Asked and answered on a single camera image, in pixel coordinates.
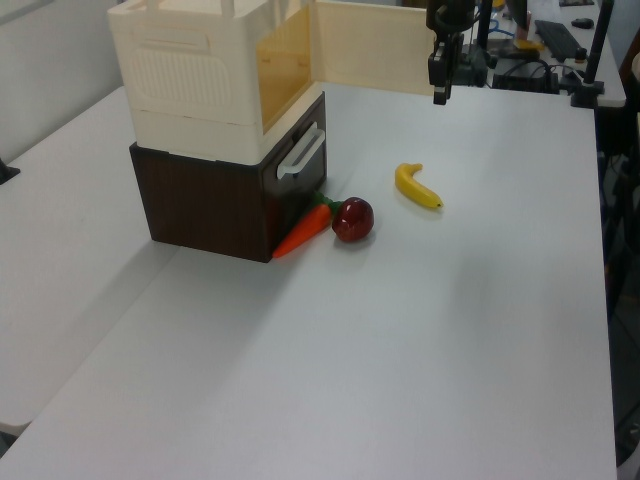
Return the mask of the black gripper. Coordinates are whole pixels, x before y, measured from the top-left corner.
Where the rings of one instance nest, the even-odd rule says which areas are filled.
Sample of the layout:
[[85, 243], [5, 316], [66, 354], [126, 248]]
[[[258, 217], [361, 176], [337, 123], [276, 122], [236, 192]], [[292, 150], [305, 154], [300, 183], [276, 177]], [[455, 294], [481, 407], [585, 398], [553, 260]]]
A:
[[[460, 63], [464, 32], [474, 24], [473, 0], [427, 0], [426, 26], [432, 30], [438, 41], [449, 36], [448, 83], [452, 85]], [[447, 90], [447, 49], [444, 42], [434, 43], [428, 58], [429, 82], [433, 87], [433, 102], [445, 105]]]

